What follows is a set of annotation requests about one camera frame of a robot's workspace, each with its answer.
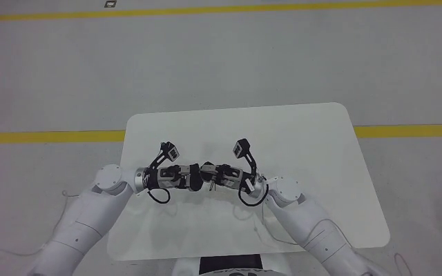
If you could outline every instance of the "white table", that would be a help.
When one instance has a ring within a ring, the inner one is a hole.
[[[249,140],[260,172],[298,180],[355,247],[389,241],[352,123],[339,103],[135,115],[127,124],[121,166],[147,166],[160,142],[171,141],[180,152],[176,164],[211,161],[249,170],[232,153],[241,138]],[[109,255],[135,260],[302,250],[272,240],[260,207],[247,208],[235,191],[209,192],[207,186],[198,193],[172,190],[167,205],[146,193],[134,195],[110,231]],[[275,236],[289,240],[267,208],[265,217]]]

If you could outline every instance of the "black cable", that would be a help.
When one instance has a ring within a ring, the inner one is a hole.
[[[149,197],[151,197],[153,200],[155,200],[155,202],[159,203],[159,204],[166,204],[171,200],[171,193],[167,190],[162,188],[161,190],[165,190],[167,193],[167,200],[166,201],[160,201],[157,198],[155,198],[150,191],[147,192],[147,194],[149,195]]]
[[[260,205],[260,204],[264,201],[264,199],[265,199],[265,197],[267,196],[267,194],[269,193],[269,184],[267,184],[267,187],[266,187],[266,189],[265,189],[265,193],[264,193],[264,195],[262,196],[262,198],[260,199],[260,201],[254,203],[254,204],[249,204],[249,203],[245,202],[245,201],[242,199],[242,197],[241,197],[241,187],[242,187],[242,186],[241,186],[241,184],[240,184],[240,188],[238,189],[238,197],[240,198],[240,201],[241,201],[245,206],[248,206],[248,207],[255,207],[255,206]]]

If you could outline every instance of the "floor marking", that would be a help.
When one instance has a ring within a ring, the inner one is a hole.
[[[153,10],[112,10],[95,12],[49,12],[35,14],[0,14],[0,21],[81,19],[102,17],[152,17],[177,14],[206,14],[229,12],[268,12],[288,10],[334,10],[355,8],[391,8],[412,6],[442,6],[442,0],[386,0],[336,3],[292,3],[255,6],[213,6],[191,8],[164,8]]]
[[[442,125],[355,126],[358,138],[442,137]],[[124,130],[0,132],[0,144],[123,142]]]

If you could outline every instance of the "cable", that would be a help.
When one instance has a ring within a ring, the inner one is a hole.
[[[405,267],[408,269],[408,273],[410,274],[410,276],[413,276],[412,270],[411,270],[410,267],[408,266],[408,264],[407,264],[407,262],[405,261],[404,257],[402,257],[401,254],[399,254],[399,253],[396,252],[396,254],[394,254],[394,264],[396,264],[396,268],[398,269],[399,274],[400,274],[401,276],[403,276],[402,271],[401,271],[401,269],[399,268],[398,260],[397,260],[396,257],[401,257],[402,262],[405,264]]]
[[[61,194],[66,198],[66,200],[64,201],[64,206],[63,206],[63,210],[61,212],[60,218],[57,220],[57,223],[54,225],[54,227],[52,228],[52,232],[48,238],[48,240],[46,240],[46,242],[40,246],[39,249],[37,249],[35,252],[32,253],[18,253],[18,252],[14,252],[8,249],[2,249],[0,248],[0,252],[6,253],[6,254],[10,254],[10,255],[14,255],[14,256],[19,256],[19,257],[29,257],[32,255],[37,254],[38,252],[42,251],[43,248],[45,248],[45,246],[52,240],[52,238],[55,235],[55,231],[57,230],[58,225],[60,224],[61,220],[63,219],[64,213],[66,212],[66,207],[68,206],[68,199],[69,197],[78,197],[79,195],[69,195],[68,192],[66,190],[63,190],[61,192]]]
[[[171,193],[170,193],[167,189],[164,189],[164,188],[161,188],[160,190],[165,190],[165,191],[166,191],[166,193],[167,193],[167,200],[166,200],[166,201],[158,200],[157,198],[155,198],[155,197],[151,194],[150,191],[148,191],[147,194],[149,195],[149,197],[151,197],[153,200],[155,200],[155,202],[157,202],[157,203],[159,203],[159,204],[166,204],[166,203],[168,203],[168,202],[171,200]]]
[[[240,184],[240,187],[239,187],[239,189],[238,189],[238,197],[240,198],[240,201],[241,201],[245,206],[248,206],[248,207],[255,207],[255,206],[260,205],[260,204],[264,201],[264,199],[266,198],[267,194],[269,193],[269,184],[267,184],[267,187],[266,187],[266,189],[265,189],[265,193],[264,193],[264,195],[262,196],[262,198],[260,199],[260,201],[254,203],[254,204],[249,204],[249,203],[245,202],[245,201],[242,199],[242,197],[241,197],[241,187],[242,187],[242,186],[241,186],[241,184]]]
[[[299,244],[294,243],[294,242],[290,242],[290,241],[283,241],[281,239],[276,238],[275,236],[273,236],[273,234],[271,233],[271,231],[267,228],[267,223],[265,221],[264,218],[264,204],[261,205],[261,218],[262,218],[262,224],[264,224],[265,229],[267,230],[267,232],[270,234],[270,237],[272,237],[272,239],[278,241],[278,242],[282,242],[284,244],[291,244],[292,246],[297,246]]]

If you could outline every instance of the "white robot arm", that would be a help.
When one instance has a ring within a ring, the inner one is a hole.
[[[57,232],[28,275],[68,276],[84,255],[112,228],[133,194],[133,172],[117,165],[98,171],[94,182],[70,205]]]
[[[198,191],[203,182],[238,190],[241,202],[247,206],[257,206],[264,201],[295,242],[310,252],[330,275],[388,275],[350,248],[325,210],[303,193],[296,181],[260,177],[249,148],[248,141],[242,139],[233,152],[237,158],[247,160],[251,173],[209,162],[201,168],[198,164],[158,168],[164,160],[175,161],[179,156],[170,142],[162,144],[160,154],[149,167],[123,170],[118,165],[104,166],[94,182],[71,204],[55,236],[42,250],[28,275],[72,275],[84,255],[113,227],[133,193],[156,188]],[[261,199],[248,204],[241,192]],[[160,204],[169,201],[158,201],[149,195]],[[289,212],[285,208],[289,204],[298,206]]]
[[[354,252],[321,205],[284,177],[268,181],[269,207],[290,237],[312,254],[331,276],[386,276],[383,268]],[[285,207],[296,204],[288,211]]]

